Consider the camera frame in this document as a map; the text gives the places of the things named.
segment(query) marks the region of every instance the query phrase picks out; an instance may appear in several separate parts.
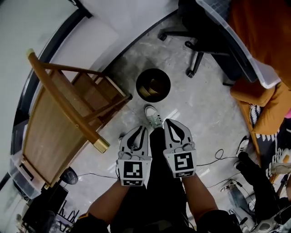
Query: forearm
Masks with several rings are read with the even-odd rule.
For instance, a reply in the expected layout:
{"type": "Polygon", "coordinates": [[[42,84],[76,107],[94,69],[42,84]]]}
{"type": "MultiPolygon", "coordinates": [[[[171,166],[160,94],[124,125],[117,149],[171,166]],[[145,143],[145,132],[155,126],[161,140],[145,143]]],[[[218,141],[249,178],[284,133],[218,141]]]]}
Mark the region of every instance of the forearm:
{"type": "Polygon", "coordinates": [[[195,174],[182,178],[191,213],[196,222],[208,211],[217,210],[213,196],[195,174]]]}
{"type": "Polygon", "coordinates": [[[94,217],[110,224],[117,214],[128,190],[128,186],[122,186],[120,181],[116,181],[103,195],[91,204],[88,212],[94,217]]]}

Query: black sleeve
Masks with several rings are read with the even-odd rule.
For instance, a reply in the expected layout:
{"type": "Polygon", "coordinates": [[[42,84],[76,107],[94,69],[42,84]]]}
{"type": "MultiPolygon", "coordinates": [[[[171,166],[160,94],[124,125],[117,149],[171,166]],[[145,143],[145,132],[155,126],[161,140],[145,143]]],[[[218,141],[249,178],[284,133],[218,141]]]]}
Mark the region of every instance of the black sleeve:
{"type": "Polygon", "coordinates": [[[82,214],[70,233],[108,233],[107,224],[89,213],[82,214]]]}
{"type": "Polygon", "coordinates": [[[226,211],[212,210],[200,218],[197,231],[199,233],[241,233],[241,228],[226,211]]]}

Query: white wall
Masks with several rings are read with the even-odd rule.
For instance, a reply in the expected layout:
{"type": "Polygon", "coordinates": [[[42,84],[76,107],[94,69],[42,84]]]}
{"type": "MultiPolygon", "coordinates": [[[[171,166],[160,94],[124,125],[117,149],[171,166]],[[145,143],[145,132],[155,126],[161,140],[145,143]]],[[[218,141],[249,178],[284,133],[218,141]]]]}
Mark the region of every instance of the white wall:
{"type": "MultiPolygon", "coordinates": [[[[94,15],[68,36],[52,62],[103,70],[141,33],[177,9],[178,0],[83,0],[94,15]]],[[[31,67],[25,52],[41,53],[74,11],[67,0],[5,0],[0,6],[0,179],[7,172],[15,111],[31,67]]],[[[18,203],[11,180],[0,192],[0,232],[15,232],[18,203]]]]}
{"type": "MultiPolygon", "coordinates": [[[[75,10],[68,0],[5,0],[0,5],[0,180],[8,171],[15,112],[31,70],[25,53],[33,48],[39,55],[75,10]]],[[[18,200],[10,181],[0,192],[0,232],[21,206],[18,200]]],[[[7,230],[16,231],[9,225],[7,230]]]]}
{"type": "Polygon", "coordinates": [[[178,0],[82,0],[82,3],[94,18],[86,20],[86,29],[80,26],[71,33],[53,62],[94,70],[105,69],[133,40],[178,8],[178,0]],[[98,25],[89,23],[93,20],[98,25]],[[85,57],[86,64],[78,56],[85,57]]]}

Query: sneaker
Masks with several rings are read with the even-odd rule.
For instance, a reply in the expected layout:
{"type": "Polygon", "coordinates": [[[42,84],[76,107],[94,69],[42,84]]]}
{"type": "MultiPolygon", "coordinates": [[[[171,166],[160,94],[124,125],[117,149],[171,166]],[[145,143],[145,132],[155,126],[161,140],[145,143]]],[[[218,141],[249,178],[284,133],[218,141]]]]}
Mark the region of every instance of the sneaker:
{"type": "Polygon", "coordinates": [[[247,136],[244,136],[240,142],[240,145],[238,146],[237,151],[236,151],[236,157],[238,157],[240,152],[246,151],[248,144],[249,144],[249,139],[247,138],[247,136]]]}
{"type": "Polygon", "coordinates": [[[240,160],[237,159],[237,161],[233,164],[233,166],[236,168],[236,166],[240,163],[240,160]]]}
{"type": "Polygon", "coordinates": [[[236,186],[236,184],[237,183],[235,180],[229,180],[220,187],[220,192],[224,192],[226,190],[229,190],[231,187],[236,186]]]}
{"type": "Polygon", "coordinates": [[[153,106],[145,107],[145,116],[154,129],[163,127],[161,117],[153,106]]]}

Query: chair caster wheel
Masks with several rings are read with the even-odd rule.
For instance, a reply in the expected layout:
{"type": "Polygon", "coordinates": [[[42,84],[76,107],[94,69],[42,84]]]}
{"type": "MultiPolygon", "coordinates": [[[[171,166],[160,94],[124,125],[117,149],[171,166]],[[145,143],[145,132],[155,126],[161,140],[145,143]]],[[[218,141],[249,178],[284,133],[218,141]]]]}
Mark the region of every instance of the chair caster wheel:
{"type": "Polygon", "coordinates": [[[192,43],[190,41],[186,41],[185,42],[185,46],[188,47],[188,48],[191,48],[192,43]]]}
{"type": "Polygon", "coordinates": [[[162,33],[158,36],[158,38],[161,40],[161,41],[165,41],[167,39],[167,35],[162,33]]]}
{"type": "Polygon", "coordinates": [[[186,74],[189,78],[193,78],[193,76],[195,75],[192,70],[187,70],[186,74]]]}

